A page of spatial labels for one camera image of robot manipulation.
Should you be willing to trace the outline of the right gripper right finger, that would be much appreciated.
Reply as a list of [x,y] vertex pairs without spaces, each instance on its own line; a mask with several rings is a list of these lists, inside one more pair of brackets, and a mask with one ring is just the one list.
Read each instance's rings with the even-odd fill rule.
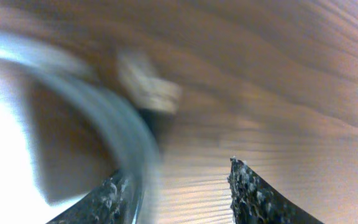
[[235,224],[322,224],[253,171],[246,161],[230,158],[227,177]]

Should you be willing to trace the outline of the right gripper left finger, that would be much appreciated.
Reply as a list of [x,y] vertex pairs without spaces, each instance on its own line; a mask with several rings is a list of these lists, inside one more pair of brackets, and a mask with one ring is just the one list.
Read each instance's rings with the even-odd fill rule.
[[127,203],[124,201],[127,179],[116,170],[79,202],[66,209],[48,224],[125,224]]

